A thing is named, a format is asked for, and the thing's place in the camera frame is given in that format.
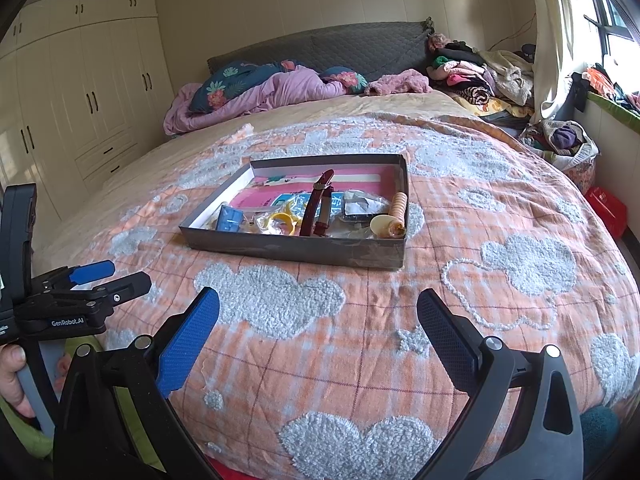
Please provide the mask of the person's left hand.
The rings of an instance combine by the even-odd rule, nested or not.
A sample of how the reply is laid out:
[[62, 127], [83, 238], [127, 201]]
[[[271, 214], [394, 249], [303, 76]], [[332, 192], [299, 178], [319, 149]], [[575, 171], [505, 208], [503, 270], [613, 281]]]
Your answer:
[[[0, 390], [1, 396], [6, 402], [12, 405], [18, 414], [35, 418], [36, 414], [32, 404], [27, 400], [22, 386], [17, 378], [17, 372], [26, 366], [26, 354], [22, 347], [17, 344], [5, 344], [1, 346], [0, 364]], [[58, 371], [55, 373], [54, 391], [61, 393], [68, 369], [70, 368], [70, 356], [64, 354], [58, 360]]]

